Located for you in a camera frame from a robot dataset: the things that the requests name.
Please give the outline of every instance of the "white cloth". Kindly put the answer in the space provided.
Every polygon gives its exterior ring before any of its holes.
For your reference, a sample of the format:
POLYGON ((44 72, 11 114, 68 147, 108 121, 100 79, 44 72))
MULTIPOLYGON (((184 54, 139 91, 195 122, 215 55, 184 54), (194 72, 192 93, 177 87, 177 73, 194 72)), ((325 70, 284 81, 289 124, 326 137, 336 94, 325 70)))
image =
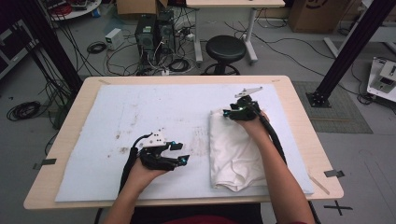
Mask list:
POLYGON ((222 109, 210 115, 210 176, 214 188, 239 191, 266 186, 262 157, 245 129, 223 117, 222 109))

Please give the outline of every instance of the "wooden table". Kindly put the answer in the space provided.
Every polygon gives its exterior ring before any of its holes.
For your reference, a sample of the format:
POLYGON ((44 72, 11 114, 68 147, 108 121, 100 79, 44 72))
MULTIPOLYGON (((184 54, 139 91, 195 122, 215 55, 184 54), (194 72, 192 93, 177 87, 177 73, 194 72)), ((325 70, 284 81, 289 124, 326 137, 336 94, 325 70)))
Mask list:
MULTIPOLYGON (((241 77, 89 77, 73 103, 62 129, 49 152, 47 159, 56 159, 55 164, 43 165, 24 202, 26 209, 108 207, 112 202, 56 203, 55 197, 64 176, 64 169, 78 140, 97 92, 102 85, 143 85, 143 84, 215 84, 248 83, 273 84, 289 121, 294 140, 300 149, 306 170, 312 180, 315 193, 307 200, 339 199, 344 192, 337 177, 326 177, 323 173, 332 166, 318 137, 306 115, 297 93, 288 77, 284 76, 241 76, 241 77)), ((138 201, 137 205, 204 204, 204 203, 246 203, 269 202, 269 196, 172 199, 138 201)))
POLYGON ((247 32, 243 35, 245 45, 247 47, 247 54, 250 58, 250 63, 258 61, 256 52, 254 51, 250 38, 253 31, 253 25, 256 17, 257 7, 283 7, 285 2, 283 0, 187 0, 186 4, 188 7, 195 8, 195 38, 194 38, 194 49, 195 49, 195 60, 198 63, 203 61, 201 40, 199 34, 202 32, 199 29, 199 23, 201 21, 202 11, 208 10, 205 14, 205 20, 210 21, 212 16, 216 15, 218 20, 221 21, 241 21, 239 19, 240 14, 248 14, 247 32))

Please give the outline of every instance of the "white paper sheet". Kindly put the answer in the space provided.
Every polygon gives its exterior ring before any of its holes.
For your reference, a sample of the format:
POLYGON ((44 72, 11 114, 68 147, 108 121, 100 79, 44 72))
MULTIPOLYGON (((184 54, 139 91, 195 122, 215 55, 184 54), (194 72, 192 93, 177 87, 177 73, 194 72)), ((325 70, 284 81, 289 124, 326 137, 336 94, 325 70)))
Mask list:
POLYGON ((313 187, 294 142, 273 85, 105 85, 67 163, 56 202, 112 201, 120 187, 130 147, 143 134, 162 129, 168 141, 184 144, 169 157, 189 154, 187 166, 156 178, 140 199, 207 198, 268 195, 268 189, 249 187, 239 192, 213 189, 209 169, 210 110, 235 103, 244 88, 263 87, 253 100, 271 118, 291 172, 304 193, 313 187))

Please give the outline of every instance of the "shelf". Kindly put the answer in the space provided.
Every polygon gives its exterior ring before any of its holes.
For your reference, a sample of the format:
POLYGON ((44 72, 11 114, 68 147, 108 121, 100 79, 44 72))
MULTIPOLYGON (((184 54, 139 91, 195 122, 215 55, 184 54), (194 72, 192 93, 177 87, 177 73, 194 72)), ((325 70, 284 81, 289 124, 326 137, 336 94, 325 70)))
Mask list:
POLYGON ((70 20, 76 17, 80 17, 83 16, 87 13, 92 12, 94 9, 96 9, 97 7, 99 7, 99 5, 102 3, 102 0, 95 0, 94 2, 89 2, 87 5, 87 9, 86 10, 78 10, 75 11, 73 10, 72 12, 70 12, 70 14, 65 15, 65 16, 60 16, 59 18, 57 16, 52 15, 52 19, 54 21, 64 21, 64 20, 70 20))

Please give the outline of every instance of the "black stool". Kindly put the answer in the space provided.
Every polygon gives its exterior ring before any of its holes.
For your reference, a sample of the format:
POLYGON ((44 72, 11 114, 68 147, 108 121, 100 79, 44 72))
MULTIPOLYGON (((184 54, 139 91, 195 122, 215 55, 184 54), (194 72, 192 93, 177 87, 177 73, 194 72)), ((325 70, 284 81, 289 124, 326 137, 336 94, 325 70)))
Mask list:
POLYGON ((217 35, 207 41, 206 52, 211 58, 218 62, 208 66, 202 75, 208 75, 207 71, 214 66, 214 75, 240 75, 238 69, 230 65, 230 63, 243 59, 247 52, 247 48, 245 43, 236 37, 230 35, 217 35), (233 71, 226 74, 226 67, 232 68, 233 71))

